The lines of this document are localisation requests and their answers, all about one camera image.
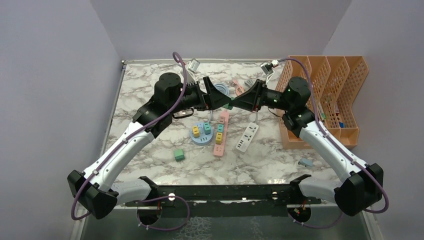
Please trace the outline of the teal plug adapter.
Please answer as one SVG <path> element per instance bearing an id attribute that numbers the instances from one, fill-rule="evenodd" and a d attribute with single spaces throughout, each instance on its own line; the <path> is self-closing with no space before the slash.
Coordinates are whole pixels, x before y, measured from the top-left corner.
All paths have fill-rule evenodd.
<path id="1" fill-rule="evenodd" d="M 205 135 L 211 134 L 212 130 L 211 130 L 211 126 L 208 122 L 203 123 L 203 132 L 204 132 Z"/>
<path id="2" fill-rule="evenodd" d="M 217 132 L 218 133 L 223 133 L 225 129 L 225 125 L 224 124 L 218 124 L 217 126 Z"/>

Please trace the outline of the yellow plug adapter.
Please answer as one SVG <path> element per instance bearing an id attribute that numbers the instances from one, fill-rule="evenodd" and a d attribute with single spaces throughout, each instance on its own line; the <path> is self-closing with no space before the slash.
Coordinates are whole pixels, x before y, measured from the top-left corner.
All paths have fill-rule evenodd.
<path id="1" fill-rule="evenodd" d="M 220 145 L 223 142 L 223 133 L 222 132 L 217 132 L 216 133 L 216 137 L 215 137 L 215 143 L 217 145 Z"/>
<path id="2" fill-rule="evenodd" d="M 194 138 L 199 138 L 200 137 L 200 130 L 198 128 L 198 126 L 193 126 L 192 127 L 192 135 Z"/>

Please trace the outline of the green plug adapter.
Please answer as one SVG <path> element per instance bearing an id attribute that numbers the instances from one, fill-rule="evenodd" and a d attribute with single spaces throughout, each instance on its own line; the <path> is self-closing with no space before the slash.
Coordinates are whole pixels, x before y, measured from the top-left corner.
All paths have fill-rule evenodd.
<path id="1" fill-rule="evenodd" d="M 185 153 L 183 149 L 175 149 L 173 151 L 174 159 L 176 162 L 183 161 L 185 159 Z"/>
<path id="2" fill-rule="evenodd" d="M 232 110 L 233 109 L 233 105 L 232 105 L 232 101 L 233 101 L 233 97 L 231 98 L 231 100 L 230 100 L 230 102 L 228 102 L 228 103 L 226 103 L 226 104 L 224 104 L 222 107 L 224 108 L 224 109 L 227 109 L 227 110 Z"/>

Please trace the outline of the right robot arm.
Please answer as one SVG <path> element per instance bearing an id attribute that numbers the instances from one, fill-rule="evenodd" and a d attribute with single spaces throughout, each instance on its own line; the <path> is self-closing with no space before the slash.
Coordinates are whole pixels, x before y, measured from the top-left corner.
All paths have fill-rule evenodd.
<path id="1" fill-rule="evenodd" d="M 282 92 L 257 80 L 231 105 L 252 112 L 263 106 L 283 110 L 285 127 L 309 144 L 338 176 L 338 182 L 311 176 L 295 180 L 295 186 L 288 190 L 292 202 L 300 204 L 313 197 L 337 204 L 348 216 L 361 211 L 384 213 L 389 208 L 389 198 L 383 189 L 383 169 L 377 163 L 367 164 L 338 141 L 307 107 L 310 96 L 308 83 L 302 77 L 292 77 Z"/>

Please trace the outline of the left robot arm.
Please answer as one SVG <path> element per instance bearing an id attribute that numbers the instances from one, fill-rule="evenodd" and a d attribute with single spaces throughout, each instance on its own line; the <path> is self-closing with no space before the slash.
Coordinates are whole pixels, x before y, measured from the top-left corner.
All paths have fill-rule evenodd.
<path id="1" fill-rule="evenodd" d="M 116 183 L 128 163 L 171 123 L 173 114 L 183 110 L 209 111 L 231 102 L 231 98 L 215 88 L 208 77 L 203 78 L 206 92 L 198 82 L 188 84 L 176 73 L 163 73 L 154 85 L 150 100 L 140 107 L 118 140 L 99 159 L 83 171 L 73 170 L 67 181 L 74 197 L 71 218 L 80 203 L 96 219 L 107 216 L 115 206 L 140 200 L 152 205 L 157 200 L 155 184 L 147 177 Z"/>

